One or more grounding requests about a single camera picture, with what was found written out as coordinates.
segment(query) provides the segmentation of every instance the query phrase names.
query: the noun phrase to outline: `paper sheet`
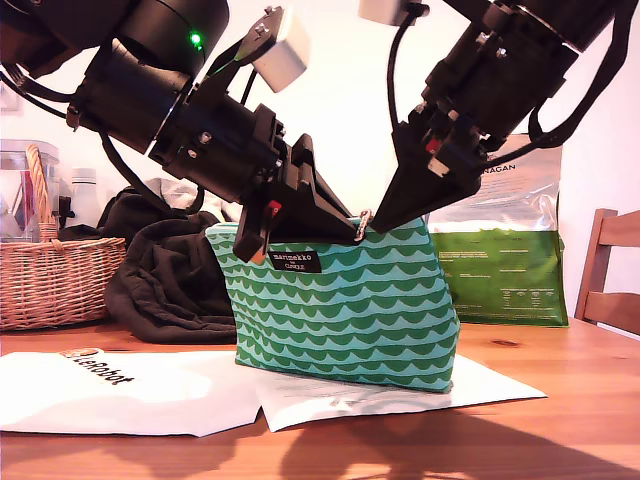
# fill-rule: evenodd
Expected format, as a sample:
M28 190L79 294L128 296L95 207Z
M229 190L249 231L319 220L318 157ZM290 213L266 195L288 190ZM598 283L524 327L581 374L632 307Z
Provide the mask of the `paper sheet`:
M260 409L253 370L234 356L12 353L0 358L0 428L200 437L251 424Z
M256 381L258 398L272 432L327 418L423 412L546 397L535 388L460 355L453 367L453 387L444 394L274 373L260 375Z
M326 418L545 396L461 356L451 391L428 394L266 372L235 364L234 355L12 353L0 357L0 429L205 436L253 423L262 406L275 432Z

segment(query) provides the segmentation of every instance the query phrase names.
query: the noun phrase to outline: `green patterned pouch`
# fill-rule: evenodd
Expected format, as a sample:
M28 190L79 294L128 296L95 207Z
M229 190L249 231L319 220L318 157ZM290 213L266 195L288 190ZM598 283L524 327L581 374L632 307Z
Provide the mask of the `green patterned pouch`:
M272 244L262 265L233 254L236 230L207 230L238 328L236 363L448 390L460 324L421 218L367 229L358 245Z

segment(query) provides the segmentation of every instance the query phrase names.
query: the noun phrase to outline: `wooden chair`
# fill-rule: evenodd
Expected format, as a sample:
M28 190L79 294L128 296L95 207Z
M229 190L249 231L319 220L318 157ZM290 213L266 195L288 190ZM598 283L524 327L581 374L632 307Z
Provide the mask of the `wooden chair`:
M596 210L576 318L640 335L640 295L603 293L612 246L640 247L640 210L622 216L615 210Z

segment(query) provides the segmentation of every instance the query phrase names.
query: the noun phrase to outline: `white bottle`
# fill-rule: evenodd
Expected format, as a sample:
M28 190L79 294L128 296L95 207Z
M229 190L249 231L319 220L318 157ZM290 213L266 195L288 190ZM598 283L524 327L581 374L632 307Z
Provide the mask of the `white bottle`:
M76 216L68 218L66 226L97 227L102 208L98 202L95 168L74 168L71 192L71 211Z

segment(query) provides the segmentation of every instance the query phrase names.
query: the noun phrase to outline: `wooden table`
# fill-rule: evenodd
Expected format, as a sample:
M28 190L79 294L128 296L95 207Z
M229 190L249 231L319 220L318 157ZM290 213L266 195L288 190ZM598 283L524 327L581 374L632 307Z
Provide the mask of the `wooden table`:
M187 350L140 343L115 325L2 336L3 354L85 346ZM278 433L260 416L205 438L4 433L1 478L640 479L640 343L580 321L464 325L459 353L549 398Z

